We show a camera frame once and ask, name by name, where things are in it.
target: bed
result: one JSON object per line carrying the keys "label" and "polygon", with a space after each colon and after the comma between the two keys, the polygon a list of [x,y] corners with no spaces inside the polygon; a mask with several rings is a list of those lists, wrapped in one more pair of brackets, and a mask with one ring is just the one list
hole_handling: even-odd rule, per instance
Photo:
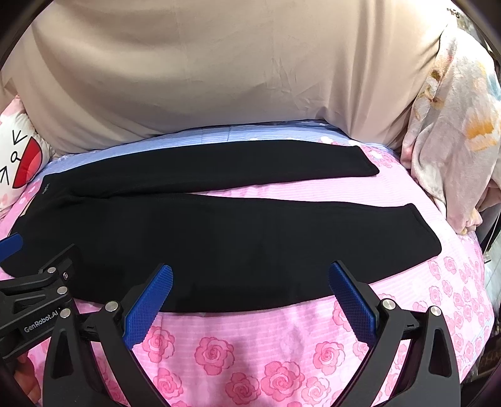
{"label": "bed", "polygon": [[[187,130],[106,150],[65,155],[50,162],[27,186],[0,223],[0,239],[39,191],[42,178],[86,163],[133,152],[183,145],[244,140],[295,139],[359,145],[379,168],[366,178],[337,178],[250,186],[204,194],[310,201],[347,201],[379,207],[416,205],[439,237],[442,252],[412,269],[372,284],[380,298],[394,298],[404,309],[439,306],[454,343],[461,380],[490,336],[494,314],[484,290],[484,264],[474,233],[457,235],[396,155],[379,144],[362,144],[319,121],[269,123]],[[0,272],[1,278],[8,278]],[[81,312],[96,304],[79,302]],[[29,357],[42,382],[48,341]],[[149,378],[175,407],[247,405],[330,406],[365,354],[334,296],[260,312],[169,314],[156,317],[134,353]],[[376,402],[391,394],[407,351],[402,342]],[[126,403],[95,347],[99,368],[114,400]]]}

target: pink floral fabric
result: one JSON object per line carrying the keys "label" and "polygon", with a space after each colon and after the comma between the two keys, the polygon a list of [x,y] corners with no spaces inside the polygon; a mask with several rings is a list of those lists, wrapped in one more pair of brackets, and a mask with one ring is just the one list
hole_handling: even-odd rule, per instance
{"label": "pink floral fabric", "polygon": [[[328,138],[320,141],[332,142]],[[442,253],[374,283],[372,288],[380,298],[392,298],[404,309],[423,312],[431,305],[440,306],[464,378],[493,324],[478,242],[474,235],[454,233],[396,159],[373,147],[363,149],[380,169],[375,177],[291,182],[207,194],[375,206],[414,203],[440,239]],[[29,185],[0,223],[0,239],[7,236],[39,186]],[[82,302],[78,306],[82,312],[99,309]],[[126,404],[102,348],[93,346],[113,398]],[[30,352],[40,381],[47,349],[48,341]],[[407,349],[408,343],[402,342],[375,402],[390,396]],[[368,350],[355,338],[333,296],[260,312],[160,313],[143,343],[133,349],[148,377],[173,407],[330,407]]]}

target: blue striped fabric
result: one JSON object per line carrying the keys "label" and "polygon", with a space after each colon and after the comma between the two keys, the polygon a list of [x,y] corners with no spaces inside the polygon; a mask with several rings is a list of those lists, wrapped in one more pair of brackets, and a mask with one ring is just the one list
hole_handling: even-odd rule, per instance
{"label": "blue striped fabric", "polygon": [[[90,162],[140,151],[194,144],[222,143],[227,141],[294,139],[319,142],[322,137],[328,137],[342,145],[359,144],[350,139],[337,127],[318,120],[209,127],[185,130],[176,134],[165,134],[135,143],[107,148],[106,150],[64,155],[50,162],[43,171],[40,172],[36,179],[40,179],[45,175],[55,172],[67,171],[68,169],[79,167]],[[391,149],[381,144],[368,143],[367,145],[395,155]]]}

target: screw head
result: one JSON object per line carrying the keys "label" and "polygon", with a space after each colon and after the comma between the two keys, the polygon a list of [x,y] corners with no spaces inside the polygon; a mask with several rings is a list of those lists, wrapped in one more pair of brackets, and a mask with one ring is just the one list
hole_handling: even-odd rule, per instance
{"label": "screw head", "polygon": [[106,309],[106,311],[108,312],[113,312],[113,311],[116,311],[118,309],[118,302],[116,301],[110,301],[108,302],[104,308]]}
{"label": "screw head", "polygon": [[439,317],[440,315],[442,315],[442,310],[438,307],[435,307],[435,306],[432,306],[430,308],[430,312],[435,315],[436,317]]}
{"label": "screw head", "polygon": [[61,316],[61,318],[68,318],[71,315],[71,310],[69,308],[65,308],[61,310],[59,315]]}
{"label": "screw head", "polygon": [[397,304],[395,304],[395,301],[390,300],[389,298],[383,300],[383,307],[386,309],[392,310],[395,309],[396,306]]}

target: pillow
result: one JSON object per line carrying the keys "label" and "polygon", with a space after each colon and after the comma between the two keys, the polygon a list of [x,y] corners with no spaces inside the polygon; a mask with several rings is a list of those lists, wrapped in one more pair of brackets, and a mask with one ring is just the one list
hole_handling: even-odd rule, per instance
{"label": "pillow", "polygon": [[3,82],[59,154],[302,119],[398,147],[450,18],[436,0],[65,0]]}
{"label": "pillow", "polygon": [[53,155],[17,96],[0,115],[0,219]]}

